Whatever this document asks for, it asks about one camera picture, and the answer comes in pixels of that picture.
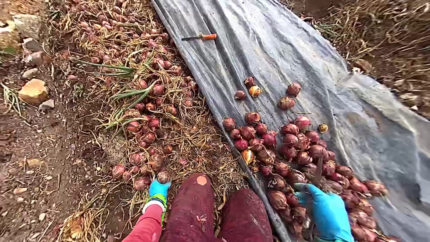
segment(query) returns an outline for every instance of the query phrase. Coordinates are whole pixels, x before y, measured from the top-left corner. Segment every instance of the red pants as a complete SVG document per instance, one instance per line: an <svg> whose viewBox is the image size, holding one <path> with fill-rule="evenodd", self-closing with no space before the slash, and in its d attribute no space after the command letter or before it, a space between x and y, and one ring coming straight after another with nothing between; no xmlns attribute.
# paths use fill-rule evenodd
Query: red pants
<svg viewBox="0 0 430 242"><path fill-rule="evenodd" d="M161 242L272 242L272 230L260 198L241 189L227 200L218 239L214 237L214 196L209 177L190 175L180 187Z"/></svg>

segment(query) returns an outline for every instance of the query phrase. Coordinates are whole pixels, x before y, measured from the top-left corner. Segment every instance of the gray tarp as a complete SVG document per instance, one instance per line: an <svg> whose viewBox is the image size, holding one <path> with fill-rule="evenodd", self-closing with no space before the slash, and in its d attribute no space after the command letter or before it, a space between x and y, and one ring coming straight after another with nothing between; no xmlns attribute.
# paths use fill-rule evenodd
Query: gray tarp
<svg viewBox="0 0 430 242"><path fill-rule="evenodd" d="M403 241L429 241L430 123L402 106L371 78L350 74L336 50L311 26L273 0L153 0L170 36L222 127L223 117L243 126L247 112L259 112L278 130L299 114L276 107L289 83L302 85L296 112L317 124L338 162L362 179L385 183L386 198L376 198L379 226ZM181 41L199 32L213 40ZM263 94L233 99L246 90L243 80L255 76ZM263 199L279 238L294 241L267 202L264 187L253 176L250 185Z"/></svg>

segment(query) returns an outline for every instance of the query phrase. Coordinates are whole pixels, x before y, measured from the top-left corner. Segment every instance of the rubber glove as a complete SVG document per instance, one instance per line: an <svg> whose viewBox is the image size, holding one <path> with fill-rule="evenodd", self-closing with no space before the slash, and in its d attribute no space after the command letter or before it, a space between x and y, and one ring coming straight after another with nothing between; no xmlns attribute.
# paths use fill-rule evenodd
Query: rubber glove
<svg viewBox="0 0 430 242"><path fill-rule="evenodd" d="M302 206L306 207L307 199L312 197L313 220L321 239L354 242L348 213L340 196L334 193L324 193L316 186L308 183L296 183L294 185L303 191L296 192Z"/></svg>

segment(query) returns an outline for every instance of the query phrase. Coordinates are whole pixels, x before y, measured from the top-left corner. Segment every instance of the stone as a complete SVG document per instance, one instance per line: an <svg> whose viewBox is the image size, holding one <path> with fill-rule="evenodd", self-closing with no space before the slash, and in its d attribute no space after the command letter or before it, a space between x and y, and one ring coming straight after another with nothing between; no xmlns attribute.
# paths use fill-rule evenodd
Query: stone
<svg viewBox="0 0 430 242"><path fill-rule="evenodd" d="M39 105L40 110L53 109L55 107L54 99L49 99Z"/></svg>
<svg viewBox="0 0 430 242"><path fill-rule="evenodd" d="M30 79L30 78L36 77L39 73L40 73L39 69L31 68L29 70L24 71L24 73L22 74L22 77Z"/></svg>
<svg viewBox="0 0 430 242"><path fill-rule="evenodd" d="M21 100L30 104L41 104L49 98L45 82L39 79L31 79L18 94Z"/></svg>
<svg viewBox="0 0 430 242"><path fill-rule="evenodd" d="M42 26L39 17L30 14L17 14L12 19L23 36L39 39L40 27Z"/></svg>
<svg viewBox="0 0 430 242"><path fill-rule="evenodd" d="M0 50L15 53L19 49L19 32L13 21L7 23L8 26L0 28Z"/></svg>
<svg viewBox="0 0 430 242"><path fill-rule="evenodd" d="M28 167L31 168L31 167L41 166L43 164L43 161L41 161L41 160L39 160L37 158L28 159L27 160L27 164L28 164Z"/></svg>
<svg viewBox="0 0 430 242"><path fill-rule="evenodd" d="M26 38L22 44L22 48L28 52L43 51L39 42L33 38Z"/></svg>

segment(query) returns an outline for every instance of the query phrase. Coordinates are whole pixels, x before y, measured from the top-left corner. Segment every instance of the hand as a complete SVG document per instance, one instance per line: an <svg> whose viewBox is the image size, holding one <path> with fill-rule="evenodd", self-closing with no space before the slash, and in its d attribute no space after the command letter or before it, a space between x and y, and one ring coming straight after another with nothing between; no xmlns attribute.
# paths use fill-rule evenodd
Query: hand
<svg viewBox="0 0 430 242"><path fill-rule="evenodd" d="M154 180L149 187L149 196L152 197L155 194L161 194L167 199L167 190L169 190L171 184L171 182L161 184L157 180Z"/></svg>
<svg viewBox="0 0 430 242"><path fill-rule="evenodd" d="M354 241L348 213L340 196L334 193L324 193L316 186L308 183L296 183L294 185L297 189L305 191L296 193L302 206L306 207L307 199L312 196L312 215L320 238L330 241L336 239L346 242Z"/></svg>

